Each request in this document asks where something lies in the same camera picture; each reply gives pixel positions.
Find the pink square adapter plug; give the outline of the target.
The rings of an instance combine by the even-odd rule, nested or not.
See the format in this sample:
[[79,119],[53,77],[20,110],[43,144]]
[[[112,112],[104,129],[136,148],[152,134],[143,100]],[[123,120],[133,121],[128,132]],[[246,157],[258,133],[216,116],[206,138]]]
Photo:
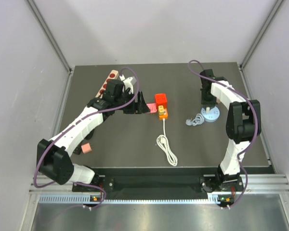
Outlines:
[[149,108],[149,113],[150,114],[153,114],[153,113],[156,113],[158,110],[157,110],[157,105],[155,103],[148,103],[147,104],[147,107]]

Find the blue round power socket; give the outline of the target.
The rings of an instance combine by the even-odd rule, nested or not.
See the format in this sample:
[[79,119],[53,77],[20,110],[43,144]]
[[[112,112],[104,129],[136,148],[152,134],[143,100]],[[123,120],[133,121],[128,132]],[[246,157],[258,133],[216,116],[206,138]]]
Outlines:
[[216,106],[211,107],[209,111],[207,111],[206,108],[202,108],[201,115],[203,116],[205,122],[212,123],[219,118],[220,110]]

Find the yellow cube charger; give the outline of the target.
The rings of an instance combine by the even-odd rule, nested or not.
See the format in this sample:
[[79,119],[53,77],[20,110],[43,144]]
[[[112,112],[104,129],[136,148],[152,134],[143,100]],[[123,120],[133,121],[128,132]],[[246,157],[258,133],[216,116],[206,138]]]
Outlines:
[[162,116],[165,114],[165,109],[164,109],[164,106],[163,105],[159,105],[158,106],[158,115],[159,116]]

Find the red plug adapter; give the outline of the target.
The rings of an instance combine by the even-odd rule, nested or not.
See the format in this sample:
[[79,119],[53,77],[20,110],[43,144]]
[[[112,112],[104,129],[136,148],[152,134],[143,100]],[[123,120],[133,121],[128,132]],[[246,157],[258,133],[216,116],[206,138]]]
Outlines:
[[163,106],[163,108],[167,108],[168,105],[168,100],[167,100],[167,96],[165,93],[158,93],[155,95],[155,103],[157,108],[159,106]]

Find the orange power strip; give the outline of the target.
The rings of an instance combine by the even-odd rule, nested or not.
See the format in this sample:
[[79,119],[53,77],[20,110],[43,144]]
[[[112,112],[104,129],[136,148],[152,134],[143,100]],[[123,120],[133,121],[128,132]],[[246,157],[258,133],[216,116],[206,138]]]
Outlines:
[[163,112],[161,110],[158,111],[158,117],[160,120],[163,120],[163,119],[168,119],[168,110],[167,108],[164,108]]

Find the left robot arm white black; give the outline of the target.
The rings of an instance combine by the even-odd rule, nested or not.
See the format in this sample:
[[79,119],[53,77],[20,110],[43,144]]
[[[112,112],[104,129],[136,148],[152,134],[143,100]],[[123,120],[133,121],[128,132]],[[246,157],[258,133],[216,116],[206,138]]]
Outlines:
[[136,77],[110,80],[102,97],[91,99],[67,128],[50,140],[42,139],[37,145],[36,172],[59,185],[81,182],[89,191],[96,190],[100,180],[94,176],[95,172],[89,167],[73,164],[70,157],[84,139],[91,137],[97,126],[118,110],[125,114],[144,114],[150,111]]

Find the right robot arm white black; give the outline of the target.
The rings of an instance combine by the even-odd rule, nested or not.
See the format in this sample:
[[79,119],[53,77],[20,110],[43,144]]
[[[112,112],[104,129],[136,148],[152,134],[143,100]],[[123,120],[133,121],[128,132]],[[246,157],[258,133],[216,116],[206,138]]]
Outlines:
[[257,100],[239,95],[224,77],[216,77],[211,69],[201,73],[202,110],[208,114],[218,102],[228,110],[226,134],[229,138],[226,153],[214,177],[201,177],[206,192],[227,191],[240,185],[240,165],[246,148],[261,133],[261,108]]

